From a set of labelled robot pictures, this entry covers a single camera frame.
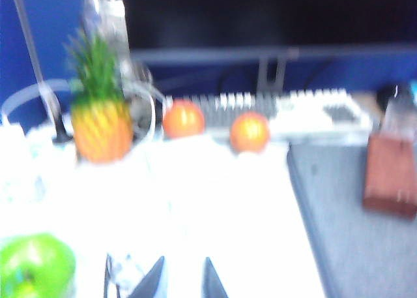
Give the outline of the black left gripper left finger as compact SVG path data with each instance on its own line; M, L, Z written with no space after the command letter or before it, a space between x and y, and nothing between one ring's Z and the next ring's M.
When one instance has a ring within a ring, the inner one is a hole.
M129 298L154 297L159 287L160 278L164 268L165 257L161 256L152 266L150 271L143 277L141 282L134 288Z

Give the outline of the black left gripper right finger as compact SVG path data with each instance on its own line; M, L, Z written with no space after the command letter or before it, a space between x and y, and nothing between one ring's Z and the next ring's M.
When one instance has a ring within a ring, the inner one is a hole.
M228 298L222 281L209 257L206 257L204 262L201 296L203 298Z

